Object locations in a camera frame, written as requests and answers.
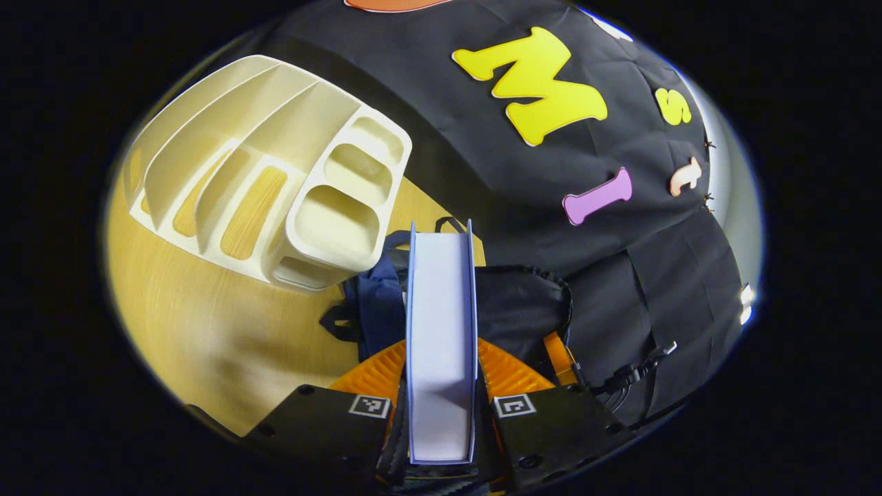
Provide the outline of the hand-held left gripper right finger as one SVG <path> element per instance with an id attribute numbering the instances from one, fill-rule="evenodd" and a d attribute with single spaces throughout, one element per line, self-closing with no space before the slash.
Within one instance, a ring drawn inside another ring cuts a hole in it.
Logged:
<path id="1" fill-rule="evenodd" d="M 477 355 L 498 464 L 491 492 L 538 489 L 598 464 L 636 439 L 633 430 L 591 393 L 574 357 L 577 383 L 555 385 L 485 339 L 478 340 Z"/>

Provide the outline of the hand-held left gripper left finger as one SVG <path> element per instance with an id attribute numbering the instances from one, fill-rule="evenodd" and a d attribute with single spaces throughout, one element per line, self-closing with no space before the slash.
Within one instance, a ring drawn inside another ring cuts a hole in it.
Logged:
<path id="1" fill-rule="evenodd" d="M 405 358 L 406 344 L 399 341 L 331 386 L 297 386 L 243 443 L 319 476 L 321 484 L 374 484 L 402 392 Z"/>

